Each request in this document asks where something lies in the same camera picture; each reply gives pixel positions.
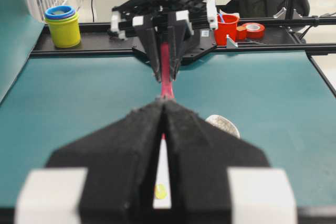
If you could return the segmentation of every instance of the white bracket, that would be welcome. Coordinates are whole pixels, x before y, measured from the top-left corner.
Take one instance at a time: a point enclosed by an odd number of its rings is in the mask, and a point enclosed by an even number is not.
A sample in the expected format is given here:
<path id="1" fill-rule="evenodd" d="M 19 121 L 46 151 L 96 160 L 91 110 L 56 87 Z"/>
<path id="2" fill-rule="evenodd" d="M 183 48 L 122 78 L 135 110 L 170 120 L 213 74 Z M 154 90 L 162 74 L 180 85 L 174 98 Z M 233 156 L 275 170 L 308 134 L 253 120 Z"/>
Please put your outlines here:
<path id="1" fill-rule="evenodd" d="M 206 13 L 210 29 L 218 29 L 217 8 L 215 0 L 206 0 Z"/>
<path id="2" fill-rule="evenodd" d="M 293 9 L 293 19 L 302 19 L 302 15 L 296 9 Z"/>
<path id="3" fill-rule="evenodd" d="M 283 7 L 283 8 L 281 8 L 281 10 L 277 14 L 273 15 L 273 18 L 275 18 L 275 19 L 285 19 L 286 18 L 286 12 L 287 12 L 286 8 Z"/>
<path id="4" fill-rule="evenodd" d="M 238 43 L 234 42 L 234 40 L 230 38 L 229 34 L 226 35 L 226 48 L 228 49 L 238 48 Z"/>
<path id="5" fill-rule="evenodd" d="M 120 31 L 119 30 L 119 23 L 121 22 L 121 15 L 120 12 L 112 12 L 112 17 L 111 17 L 111 32 L 113 33 L 118 33 L 119 39 L 127 39 L 125 31 Z"/>

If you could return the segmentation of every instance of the teal mat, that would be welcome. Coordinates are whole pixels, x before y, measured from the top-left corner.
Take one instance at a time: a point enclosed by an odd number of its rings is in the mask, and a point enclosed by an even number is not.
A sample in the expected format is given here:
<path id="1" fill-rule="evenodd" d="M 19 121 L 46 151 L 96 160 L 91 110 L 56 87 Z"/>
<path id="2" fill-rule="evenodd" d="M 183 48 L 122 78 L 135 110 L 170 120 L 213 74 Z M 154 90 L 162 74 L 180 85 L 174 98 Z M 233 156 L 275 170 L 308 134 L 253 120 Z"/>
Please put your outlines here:
<path id="1" fill-rule="evenodd" d="M 304 52 L 209 54 L 183 67 L 177 101 L 220 114 L 283 167 L 299 206 L 336 205 L 336 101 Z M 31 59 L 0 106 L 0 207 L 51 151 L 160 93 L 133 57 Z"/>
<path id="2" fill-rule="evenodd" d="M 25 0 L 0 0 L 0 103 L 15 82 L 43 24 L 34 20 Z"/>

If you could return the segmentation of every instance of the tape roll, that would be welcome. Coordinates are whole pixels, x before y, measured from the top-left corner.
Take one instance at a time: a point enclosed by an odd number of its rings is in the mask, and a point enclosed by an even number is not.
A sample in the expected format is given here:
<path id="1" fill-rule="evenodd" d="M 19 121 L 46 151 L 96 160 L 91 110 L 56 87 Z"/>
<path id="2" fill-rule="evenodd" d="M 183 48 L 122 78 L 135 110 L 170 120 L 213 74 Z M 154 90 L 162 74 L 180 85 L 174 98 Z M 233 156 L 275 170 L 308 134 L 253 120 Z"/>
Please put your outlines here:
<path id="1" fill-rule="evenodd" d="M 243 26 L 247 29 L 247 38 L 249 39 L 260 39 L 265 34 L 265 27 L 262 24 L 245 23 Z"/>

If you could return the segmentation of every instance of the black cable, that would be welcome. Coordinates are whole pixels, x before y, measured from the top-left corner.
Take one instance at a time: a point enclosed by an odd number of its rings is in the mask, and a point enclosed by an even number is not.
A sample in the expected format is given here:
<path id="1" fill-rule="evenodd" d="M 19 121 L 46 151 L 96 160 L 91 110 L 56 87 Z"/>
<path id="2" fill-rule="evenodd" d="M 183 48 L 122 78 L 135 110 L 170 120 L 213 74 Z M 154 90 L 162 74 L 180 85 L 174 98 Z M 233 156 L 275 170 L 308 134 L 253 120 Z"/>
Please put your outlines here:
<path id="1" fill-rule="evenodd" d="M 92 11 L 92 20 L 94 21 L 94 12 L 93 12 L 93 0 L 91 0 L 91 11 Z"/>
<path id="2" fill-rule="evenodd" d="M 320 17 L 331 17 L 331 16 L 333 16 L 333 15 L 335 15 L 336 13 L 332 13 L 332 14 L 330 14 L 330 13 L 326 13 L 326 14 L 323 14 L 323 15 L 321 15 Z"/>
<path id="3" fill-rule="evenodd" d="M 306 35 L 306 33 L 309 31 L 310 28 L 312 28 L 313 26 L 308 27 L 299 37 L 300 40 L 302 40 L 304 38 L 304 36 Z"/>

